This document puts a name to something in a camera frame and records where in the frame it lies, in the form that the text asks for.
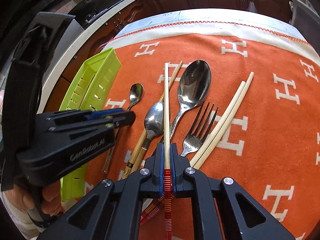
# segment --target fork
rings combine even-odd
[[[214,104],[213,104],[213,105],[211,106],[211,109],[210,109],[210,111],[209,111],[209,113],[208,113],[207,118],[206,118],[205,121],[204,121],[204,124],[203,124],[203,126],[202,126],[199,134],[197,135],[197,133],[198,133],[200,127],[201,127],[201,123],[202,123],[202,121],[203,121],[203,119],[204,119],[204,117],[205,117],[205,115],[206,115],[207,110],[208,110],[209,104],[210,104],[210,102],[208,102],[208,104],[207,104],[207,106],[206,106],[206,108],[205,108],[205,110],[204,110],[204,113],[203,113],[203,115],[202,115],[202,117],[201,117],[201,119],[200,119],[200,121],[199,121],[199,123],[198,123],[198,125],[197,125],[197,127],[196,127],[196,129],[195,129],[195,131],[192,132],[193,129],[194,129],[194,127],[196,126],[196,123],[198,122],[199,116],[200,116],[200,114],[201,114],[202,106],[204,105],[203,103],[201,104],[200,109],[199,109],[199,111],[198,111],[198,114],[197,114],[197,116],[196,116],[196,118],[195,118],[195,120],[194,120],[194,122],[193,122],[193,124],[192,124],[192,126],[191,126],[191,129],[190,129],[190,131],[188,132],[187,136],[185,137],[185,139],[184,139],[184,141],[183,141],[183,152],[181,153],[180,156],[183,156],[183,157],[184,157],[184,156],[186,156],[188,153],[196,152],[197,150],[200,149],[200,147],[201,147],[202,144],[204,143],[205,139],[207,138],[207,136],[208,136],[208,134],[209,134],[209,132],[210,132],[210,130],[211,130],[211,127],[212,127],[212,125],[213,125],[213,123],[214,123],[214,119],[215,119],[216,116],[217,116],[218,109],[219,109],[219,107],[217,107],[217,109],[216,109],[216,111],[214,112],[214,115],[213,115],[213,117],[212,117],[212,119],[211,119],[211,122],[210,122],[210,124],[209,124],[209,126],[208,126],[208,128],[207,128],[207,130],[206,130],[206,132],[205,132],[205,134],[204,134],[204,136],[201,138],[201,136],[202,136],[202,134],[203,134],[203,132],[204,132],[204,129],[205,129],[205,127],[206,127],[206,125],[207,125],[207,123],[208,123],[208,121],[209,121],[210,113],[212,112],[212,109],[213,109],[213,107],[214,107]]]

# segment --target sleeve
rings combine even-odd
[[[28,214],[11,205],[7,200],[4,192],[0,192],[0,198],[12,221],[15,223],[16,227],[19,229],[22,235],[27,240],[35,240],[39,235],[39,231],[37,230],[36,225],[32,222]]]

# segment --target tablespoon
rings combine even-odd
[[[180,111],[170,125],[170,140],[185,112],[199,106],[203,102],[208,93],[210,83],[210,67],[204,60],[196,60],[186,68],[178,86]]]
[[[143,86],[142,86],[142,84],[136,83],[136,84],[133,84],[131,86],[130,95],[129,95],[130,105],[128,106],[127,111],[129,111],[131,109],[131,107],[133,107],[135,104],[137,104],[140,101],[140,99],[142,97],[142,94],[143,94]],[[117,139],[119,137],[120,131],[121,131],[121,128],[118,129],[118,132],[117,132],[116,137],[115,137],[115,142],[117,141]],[[104,163],[104,166],[103,166],[103,172],[104,173],[108,173],[113,149],[114,149],[114,147],[112,147],[109,150],[108,157],[106,159],[106,162]]]

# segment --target fork tines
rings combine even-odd
[[[194,129],[194,127],[196,126],[196,123],[198,122],[198,119],[199,119],[199,116],[200,116],[200,114],[201,114],[201,110],[202,110],[202,107],[203,107],[204,103],[201,104],[200,109],[199,109],[199,111],[198,111],[198,113],[197,113],[197,116],[196,116],[196,118],[195,118],[195,120],[194,120],[194,122],[193,122],[193,124],[192,124],[192,126],[191,126],[191,128],[190,128],[190,131],[189,131],[189,134],[192,134],[192,135],[194,135],[194,136],[197,136],[202,142],[204,142],[205,139],[207,138],[207,136],[208,136],[208,134],[209,134],[209,132],[210,132],[210,130],[211,130],[211,128],[212,128],[212,125],[213,125],[213,123],[214,123],[214,120],[215,120],[215,118],[216,118],[216,116],[217,116],[218,109],[219,109],[219,107],[217,107],[217,109],[216,109],[216,111],[214,112],[214,115],[213,115],[213,117],[212,117],[212,119],[211,119],[211,122],[209,123],[209,126],[208,126],[207,130],[205,131],[204,136],[201,138],[201,136],[202,136],[202,134],[203,134],[203,132],[204,132],[204,129],[205,129],[205,127],[207,126],[207,123],[208,123],[208,121],[209,121],[209,118],[210,118],[212,109],[213,109],[213,107],[214,107],[214,104],[213,104],[213,105],[211,106],[210,110],[209,110],[209,113],[207,114],[207,110],[208,110],[208,108],[209,108],[209,104],[210,104],[210,102],[207,103],[207,106],[205,107],[204,113],[202,114],[202,116],[201,116],[201,118],[200,118],[200,121],[199,121],[199,123],[198,123],[195,131],[192,132],[193,129]],[[203,124],[203,126],[202,126],[202,128],[201,128],[201,124],[202,124],[202,122],[203,122],[206,114],[207,114],[207,118],[205,119],[204,124]]]

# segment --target plastic bag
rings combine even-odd
[[[251,1],[249,3],[249,7],[247,8],[247,12],[258,13],[257,8],[255,7],[254,3]]]

